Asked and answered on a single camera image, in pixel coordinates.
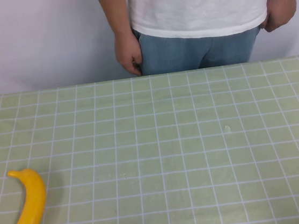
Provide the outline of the person's right hand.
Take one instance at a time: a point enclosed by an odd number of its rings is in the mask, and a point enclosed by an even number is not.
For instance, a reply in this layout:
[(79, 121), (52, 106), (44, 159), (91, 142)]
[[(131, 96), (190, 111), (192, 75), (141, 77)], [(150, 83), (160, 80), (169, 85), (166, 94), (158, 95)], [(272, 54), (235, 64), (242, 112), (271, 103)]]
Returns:
[(130, 34), (115, 35), (115, 56), (122, 67), (132, 75), (142, 76), (141, 47), (137, 38)]

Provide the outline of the person's left hand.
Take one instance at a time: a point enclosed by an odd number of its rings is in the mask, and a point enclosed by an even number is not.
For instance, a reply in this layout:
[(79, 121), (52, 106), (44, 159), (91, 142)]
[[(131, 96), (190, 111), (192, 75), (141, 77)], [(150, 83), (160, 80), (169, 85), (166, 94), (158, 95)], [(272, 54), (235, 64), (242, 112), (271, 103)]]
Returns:
[(273, 32), (293, 18), (297, 10), (297, 0), (267, 0), (266, 6), (267, 16), (260, 28)]

